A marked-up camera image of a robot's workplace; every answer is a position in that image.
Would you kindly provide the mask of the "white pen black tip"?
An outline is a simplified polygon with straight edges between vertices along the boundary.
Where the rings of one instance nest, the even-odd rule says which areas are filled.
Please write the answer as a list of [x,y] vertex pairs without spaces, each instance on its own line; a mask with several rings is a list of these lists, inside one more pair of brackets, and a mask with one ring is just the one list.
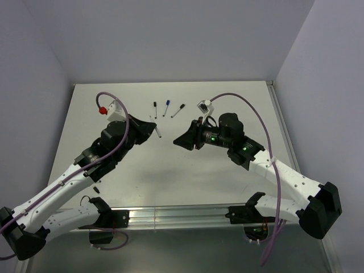
[[179,112],[180,112],[181,108],[178,108],[177,111],[171,115],[171,118],[175,117]]

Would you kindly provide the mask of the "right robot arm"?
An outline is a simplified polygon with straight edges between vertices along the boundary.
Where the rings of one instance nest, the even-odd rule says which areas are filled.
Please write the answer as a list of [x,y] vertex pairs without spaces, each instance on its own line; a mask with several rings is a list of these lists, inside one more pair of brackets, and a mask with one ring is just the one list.
[[282,220],[299,224],[311,237],[323,239],[342,213],[334,184],[321,184],[271,159],[268,150],[245,135],[243,123],[235,113],[221,115],[214,127],[204,124],[202,118],[193,120],[187,132],[173,143],[190,151],[205,144],[225,148],[233,163],[273,184],[280,182],[281,190],[289,195],[277,206],[277,197],[257,192],[244,205],[228,208],[225,216],[231,224],[274,222],[278,214]]

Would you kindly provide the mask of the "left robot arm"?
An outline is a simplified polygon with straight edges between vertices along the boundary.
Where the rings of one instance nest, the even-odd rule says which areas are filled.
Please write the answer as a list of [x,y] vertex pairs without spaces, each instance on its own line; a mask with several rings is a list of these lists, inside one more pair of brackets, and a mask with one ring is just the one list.
[[144,143],[156,124],[129,116],[112,121],[68,169],[40,193],[13,209],[1,208],[1,234],[19,260],[37,254],[46,243],[77,228],[110,228],[113,213],[100,197],[85,205],[57,210],[85,188],[101,181],[135,146]]

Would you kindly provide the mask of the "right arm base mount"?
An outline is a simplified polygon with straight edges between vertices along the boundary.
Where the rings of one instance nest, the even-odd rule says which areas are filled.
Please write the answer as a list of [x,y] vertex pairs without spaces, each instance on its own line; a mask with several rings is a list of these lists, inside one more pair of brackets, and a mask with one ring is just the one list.
[[247,225],[243,229],[249,241],[258,243],[268,237],[268,219],[261,216],[252,206],[230,206],[225,218],[232,225]]

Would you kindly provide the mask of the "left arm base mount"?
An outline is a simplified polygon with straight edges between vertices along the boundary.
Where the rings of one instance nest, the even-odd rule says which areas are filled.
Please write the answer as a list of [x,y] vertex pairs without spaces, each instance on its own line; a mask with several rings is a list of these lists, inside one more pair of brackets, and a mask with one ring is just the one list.
[[[129,235],[123,230],[129,224],[128,210],[110,210],[102,213],[94,224],[79,227],[80,230],[90,230],[89,242],[92,247],[111,251],[120,249],[129,242]],[[109,246],[113,239],[123,239],[120,245]]]

